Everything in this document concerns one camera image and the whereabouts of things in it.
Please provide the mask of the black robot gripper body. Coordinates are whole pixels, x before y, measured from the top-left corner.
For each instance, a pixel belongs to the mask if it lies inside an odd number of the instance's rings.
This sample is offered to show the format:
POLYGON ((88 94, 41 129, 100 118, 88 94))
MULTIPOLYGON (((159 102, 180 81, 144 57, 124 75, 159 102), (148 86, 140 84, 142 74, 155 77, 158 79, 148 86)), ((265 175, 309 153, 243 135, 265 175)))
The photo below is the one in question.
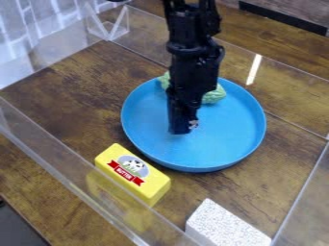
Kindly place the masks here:
POLYGON ((168 28, 166 49, 172 55, 170 89, 184 105, 199 108, 203 95, 215 89, 224 49, 212 36, 220 32, 214 0, 162 0, 168 28))

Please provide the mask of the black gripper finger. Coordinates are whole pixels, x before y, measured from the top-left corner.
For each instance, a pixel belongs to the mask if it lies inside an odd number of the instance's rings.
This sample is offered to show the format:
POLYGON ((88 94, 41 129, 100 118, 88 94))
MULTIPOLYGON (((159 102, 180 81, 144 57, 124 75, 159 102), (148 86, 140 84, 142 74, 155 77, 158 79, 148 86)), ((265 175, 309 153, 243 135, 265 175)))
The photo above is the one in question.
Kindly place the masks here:
POLYGON ((180 99, 176 93, 168 89, 167 93, 167 112, 168 112, 168 131, 172 135, 184 135, 198 127, 196 111, 200 108, 200 99, 180 99))

